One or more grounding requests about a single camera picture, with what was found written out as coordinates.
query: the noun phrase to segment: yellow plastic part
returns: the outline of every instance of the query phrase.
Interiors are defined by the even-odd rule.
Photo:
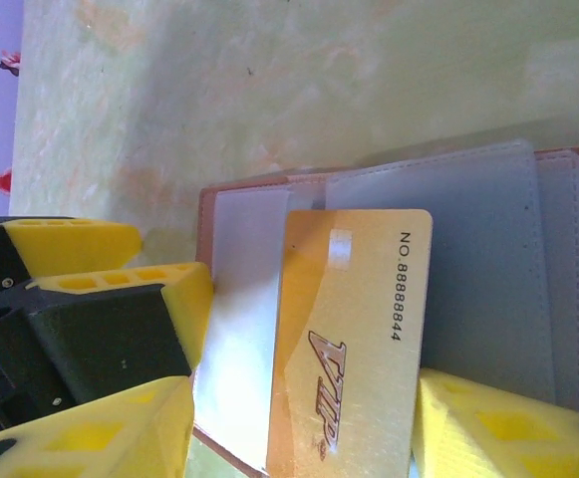
[[[200,363],[213,299],[209,269],[200,262],[44,277],[27,288],[79,295],[147,284],[164,284],[160,292],[187,362],[195,369]]]
[[[16,219],[3,227],[32,277],[104,271],[141,251],[139,230],[90,219]]]
[[[189,378],[162,378],[0,432],[0,478],[182,478]]]
[[[579,413],[423,369],[413,451],[425,478],[579,477]]]

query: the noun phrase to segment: wallet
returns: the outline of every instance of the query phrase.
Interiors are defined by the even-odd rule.
[[[204,188],[196,259],[215,292],[194,383],[201,441],[265,473],[287,216],[354,209],[433,219],[423,366],[579,410],[579,147],[519,139]]]

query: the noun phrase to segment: gold vip card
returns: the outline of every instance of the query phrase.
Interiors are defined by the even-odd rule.
[[[272,478],[409,476],[431,231],[420,210],[289,214]]]

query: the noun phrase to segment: table surface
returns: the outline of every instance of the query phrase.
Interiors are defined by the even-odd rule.
[[[11,213],[135,224],[138,263],[193,259],[208,183],[579,143],[579,0],[26,0],[22,59]]]

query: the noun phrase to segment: vip logo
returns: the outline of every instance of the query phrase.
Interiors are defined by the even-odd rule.
[[[340,432],[347,346],[344,343],[335,346],[312,331],[309,331],[309,343],[328,378],[328,382],[325,382],[322,376],[318,377],[316,413],[323,420],[324,441],[326,441],[329,451],[335,451],[338,447]],[[325,447],[321,446],[319,451],[320,459],[324,460],[326,457]]]

